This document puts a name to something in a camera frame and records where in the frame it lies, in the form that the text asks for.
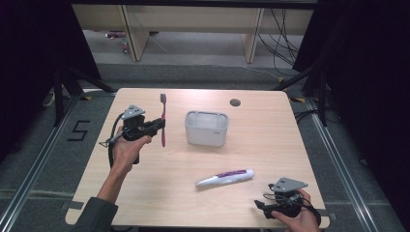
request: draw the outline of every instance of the toothbrush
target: toothbrush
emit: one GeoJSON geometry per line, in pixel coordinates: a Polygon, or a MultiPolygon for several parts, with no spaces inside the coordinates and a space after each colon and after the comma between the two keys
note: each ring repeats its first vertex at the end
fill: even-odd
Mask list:
{"type": "MultiPolygon", "coordinates": [[[[165,120],[165,105],[166,105],[166,95],[161,94],[160,100],[163,104],[163,111],[162,111],[162,116],[161,119],[165,120]]],[[[162,136],[161,136],[161,142],[162,142],[162,147],[165,147],[165,128],[162,129],[162,136]]]]}

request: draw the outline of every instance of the black tape marking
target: black tape marking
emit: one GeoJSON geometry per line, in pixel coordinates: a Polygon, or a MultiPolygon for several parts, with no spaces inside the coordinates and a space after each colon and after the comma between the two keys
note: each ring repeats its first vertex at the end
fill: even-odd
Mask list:
{"type": "Polygon", "coordinates": [[[81,142],[81,141],[83,141],[84,140],[84,137],[85,137],[85,135],[87,134],[87,130],[77,130],[76,128],[78,127],[78,125],[80,124],[80,123],[90,123],[91,121],[89,121],[89,120],[78,120],[76,123],[75,123],[75,127],[73,128],[73,132],[80,132],[80,133],[82,133],[82,136],[81,136],[81,138],[69,138],[69,139],[67,139],[68,141],[70,141],[70,142],[81,142]]]}

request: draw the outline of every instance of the gray carpet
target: gray carpet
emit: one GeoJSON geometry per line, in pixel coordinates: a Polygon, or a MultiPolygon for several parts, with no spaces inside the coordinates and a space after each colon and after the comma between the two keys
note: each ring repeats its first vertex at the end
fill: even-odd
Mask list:
{"type": "MultiPolygon", "coordinates": [[[[285,79],[289,78],[289,76],[278,73],[275,69],[258,69],[263,72],[254,72],[242,68],[215,66],[99,65],[99,69],[104,83],[114,88],[270,90],[279,85],[278,79],[263,72],[283,76],[285,79]]],[[[291,70],[279,71],[281,73],[295,73],[291,70]]],[[[80,82],[84,88],[94,88],[89,83],[80,82]]],[[[286,93],[291,98],[300,97],[302,85],[303,81],[288,88],[286,93]]],[[[113,97],[92,97],[89,101],[76,103],[64,132],[59,137],[58,143],[54,147],[42,175],[35,184],[32,194],[20,212],[12,231],[69,231],[71,229],[65,222],[67,211],[64,208],[64,203],[69,202],[73,197],[112,101],[113,97]],[[69,139],[81,138],[81,133],[73,132],[78,121],[83,123],[80,123],[77,128],[87,131],[87,133],[82,141],[69,141],[69,139]]],[[[303,102],[292,102],[291,106],[295,112],[307,110],[307,105],[303,102]]],[[[19,187],[42,149],[52,130],[53,116],[53,107],[40,112],[32,127],[20,141],[21,150],[9,154],[1,163],[0,209],[2,211],[5,210],[13,191],[19,187]]],[[[364,200],[371,209],[380,231],[404,231],[369,170],[358,163],[358,159],[361,157],[360,153],[350,140],[343,124],[338,120],[337,112],[327,111],[327,118],[328,130],[364,200]]],[[[363,231],[310,116],[299,123],[299,129],[328,213],[333,216],[331,226],[326,231],[363,231]]],[[[139,231],[170,231],[170,229],[140,228],[139,231]]]]}

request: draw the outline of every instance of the finger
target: finger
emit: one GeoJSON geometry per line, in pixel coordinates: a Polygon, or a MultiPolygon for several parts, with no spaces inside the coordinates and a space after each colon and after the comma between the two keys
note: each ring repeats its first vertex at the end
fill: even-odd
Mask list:
{"type": "Polygon", "coordinates": [[[273,217],[275,217],[276,219],[280,220],[281,222],[287,224],[287,225],[291,224],[292,220],[293,220],[291,217],[288,217],[288,216],[286,216],[283,213],[278,212],[278,211],[272,211],[271,215],[273,217]]]}
{"type": "Polygon", "coordinates": [[[304,199],[310,201],[310,195],[309,195],[307,192],[305,192],[305,191],[304,191],[303,189],[301,189],[301,188],[298,189],[298,192],[302,195],[302,197],[304,197],[304,199]]]}
{"type": "Polygon", "coordinates": [[[123,126],[120,126],[117,130],[117,133],[121,132],[123,130],[123,126]]]}
{"type": "Polygon", "coordinates": [[[139,150],[141,150],[141,148],[145,145],[150,143],[152,140],[151,136],[148,135],[144,135],[140,138],[138,138],[132,145],[132,149],[136,152],[138,152],[139,150]]]}

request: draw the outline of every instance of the black cable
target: black cable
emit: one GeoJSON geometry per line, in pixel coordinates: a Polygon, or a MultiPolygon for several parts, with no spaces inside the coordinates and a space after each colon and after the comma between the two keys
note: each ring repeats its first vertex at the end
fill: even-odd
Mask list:
{"type": "Polygon", "coordinates": [[[267,196],[275,196],[274,194],[271,194],[271,193],[264,193],[263,194],[263,197],[265,197],[266,199],[268,199],[268,200],[276,200],[275,198],[269,198],[269,197],[267,197],[267,196]]]}
{"type": "Polygon", "coordinates": [[[304,198],[304,197],[302,197],[302,199],[303,200],[306,200],[307,201],[307,203],[309,204],[309,205],[311,205],[311,203],[310,203],[310,201],[309,200],[307,200],[306,198],[304,198]]]}
{"type": "Polygon", "coordinates": [[[266,42],[262,39],[262,37],[261,37],[260,35],[258,35],[258,36],[259,36],[260,41],[265,45],[265,47],[266,47],[270,52],[272,52],[272,53],[274,53],[275,55],[277,55],[280,59],[282,59],[284,62],[288,63],[289,65],[293,65],[293,62],[292,62],[291,60],[287,59],[284,55],[282,55],[282,54],[278,53],[277,51],[275,51],[273,48],[271,48],[271,47],[268,45],[268,43],[266,43],[266,42]]]}
{"type": "MultiPolygon", "coordinates": [[[[279,26],[279,24],[278,24],[278,20],[277,20],[277,18],[275,17],[274,11],[273,11],[272,9],[271,9],[271,13],[272,13],[272,15],[274,16],[275,22],[277,23],[278,29],[279,29],[279,31],[280,31],[279,37],[278,37],[278,42],[277,42],[277,45],[275,46],[275,53],[277,53],[277,51],[278,51],[278,44],[280,43],[280,37],[281,37],[282,33],[281,33],[281,28],[280,28],[280,26],[279,26]]],[[[276,57],[276,56],[274,55],[274,67],[275,67],[275,69],[276,69],[279,73],[285,74],[285,73],[282,73],[282,72],[280,72],[280,71],[278,70],[275,57],[276,57]]]]}
{"type": "Polygon", "coordinates": [[[278,20],[277,20],[277,18],[275,17],[275,13],[274,13],[273,9],[271,9],[271,13],[272,13],[272,16],[273,16],[274,19],[275,19],[275,22],[276,22],[276,24],[277,24],[277,26],[278,26],[278,29],[279,29],[280,33],[284,36],[284,39],[287,41],[288,44],[290,44],[290,45],[293,46],[296,50],[299,51],[299,48],[297,48],[295,45],[293,45],[290,41],[287,40],[287,35],[286,35],[286,34],[283,34],[283,31],[282,31],[282,29],[281,29],[280,26],[279,26],[278,20]]]}
{"type": "MultiPolygon", "coordinates": [[[[115,119],[114,125],[112,126],[112,131],[111,131],[111,136],[109,139],[114,137],[115,129],[117,128],[118,121],[120,121],[121,117],[123,116],[124,113],[121,113],[118,115],[117,119],[115,119]]],[[[108,143],[108,161],[109,161],[109,166],[112,167],[112,164],[114,164],[114,143],[108,143]]]]}
{"type": "MultiPolygon", "coordinates": [[[[271,37],[271,39],[275,42],[275,44],[277,44],[278,43],[278,41],[277,40],[275,40],[275,38],[274,37],[272,37],[272,35],[271,34],[269,34],[269,37],[271,37]]],[[[280,43],[279,44],[279,46],[281,46],[281,47],[283,47],[283,48],[288,48],[289,49],[289,47],[288,46],[286,46],[286,45],[283,45],[282,43],[280,43]]],[[[294,51],[294,52],[299,52],[299,50],[298,49],[294,49],[294,48],[290,48],[292,51],[294,51]]]]}
{"type": "MultiPolygon", "coordinates": [[[[334,108],[331,107],[331,106],[325,106],[325,110],[333,110],[333,109],[334,108]]],[[[299,122],[301,122],[301,120],[303,118],[305,118],[306,116],[308,116],[309,114],[314,114],[314,113],[318,113],[318,112],[319,112],[318,108],[313,108],[313,109],[303,111],[303,112],[295,112],[293,114],[295,114],[295,119],[299,118],[296,122],[297,124],[299,124],[299,122]]],[[[332,120],[329,120],[329,121],[332,122],[332,123],[335,123],[335,124],[341,124],[341,123],[338,123],[338,122],[335,122],[335,121],[332,121],[332,120]]]]}
{"type": "Polygon", "coordinates": [[[290,47],[291,42],[287,40],[287,33],[286,33],[286,9],[282,9],[282,35],[284,40],[286,41],[287,44],[287,49],[289,51],[289,55],[292,58],[292,61],[295,62],[296,56],[293,54],[292,49],[290,47]]]}

